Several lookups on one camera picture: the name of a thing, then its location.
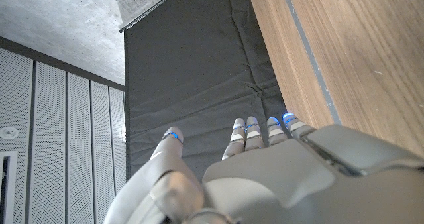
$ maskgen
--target wooden panel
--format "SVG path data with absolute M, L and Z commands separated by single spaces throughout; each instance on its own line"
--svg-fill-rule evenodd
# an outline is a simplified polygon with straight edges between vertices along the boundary
M 288 111 L 314 127 L 333 123 L 285 0 L 252 4 Z
M 342 124 L 424 156 L 424 0 L 292 1 Z M 286 28 L 292 18 L 260 13 L 287 8 L 285 3 L 253 3 L 270 56 L 276 49 L 271 46 L 285 42 L 266 36 L 278 29 L 265 24 L 273 20 Z M 271 59 L 277 75 L 286 63 L 276 59 L 281 58 Z M 282 92 L 293 89 L 286 86 L 280 84 Z

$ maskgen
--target gray mat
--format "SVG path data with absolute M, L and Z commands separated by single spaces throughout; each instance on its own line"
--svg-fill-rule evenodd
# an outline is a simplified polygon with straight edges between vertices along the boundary
M 125 52 L 130 176 L 171 126 L 201 179 L 237 117 L 265 133 L 286 111 L 250 0 L 168 0 L 125 31 Z

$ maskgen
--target perforated metal panel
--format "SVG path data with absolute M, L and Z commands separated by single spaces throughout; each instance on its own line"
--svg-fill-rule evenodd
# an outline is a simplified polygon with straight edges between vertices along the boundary
M 68 74 L 68 223 L 93 223 L 89 80 Z
M 109 94 L 106 85 L 91 81 L 96 223 L 103 223 L 115 196 Z
M 0 151 L 18 151 L 13 223 L 23 223 L 27 186 L 32 60 L 0 49 L 0 128 L 18 129 L 15 139 L 0 138 Z
M 109 88 L 109 99 L 111 103 L 115 187 L 116 191 L 119 192 L 119 190 L 126 182 L 125 118 L 123 93 L 117 89 Z
M 65 72 L 37 62 L 29 223 L 65 220 Z

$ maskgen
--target robotic hand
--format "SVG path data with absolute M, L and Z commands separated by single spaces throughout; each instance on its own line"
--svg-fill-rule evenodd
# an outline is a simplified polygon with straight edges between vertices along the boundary
M 268 119 L 270 147 L 256 118 L 236 119 L 202 184 L 169 128 L 105 223 L 424 223 L 423 159 L 346 127 L 282 118 L 287 133 Z

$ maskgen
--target concrete ceiling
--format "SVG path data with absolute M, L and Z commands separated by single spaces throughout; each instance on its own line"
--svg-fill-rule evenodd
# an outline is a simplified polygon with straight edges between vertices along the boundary
M 159 0 L 0 0 L 0 36 L 124 85 L 118 30 Z

